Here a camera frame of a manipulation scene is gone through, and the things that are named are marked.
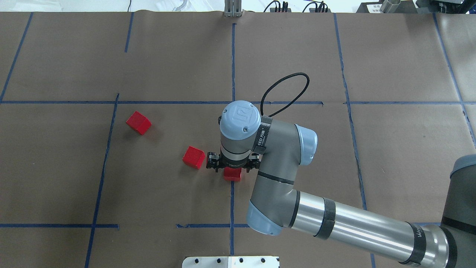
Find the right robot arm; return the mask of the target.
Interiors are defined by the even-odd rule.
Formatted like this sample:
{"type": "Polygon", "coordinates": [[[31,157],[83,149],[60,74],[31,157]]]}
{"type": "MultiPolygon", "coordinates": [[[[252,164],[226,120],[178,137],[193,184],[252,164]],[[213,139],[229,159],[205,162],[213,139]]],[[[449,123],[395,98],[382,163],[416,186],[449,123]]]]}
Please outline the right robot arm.
{"type": "Polygon", "coordinates": [[[299,167],[316,154],[318,136],[265,116],[251,102],[228,104],[221,151],[207,168],[257,169],[249,201],[250,228],[279,235],[290,228],[335,240],[416,268],[475,267],[475,149],[469,152],[454,108],[360,106],[356,161],[363,153],[362,208],[296,188],[299,167]]]}

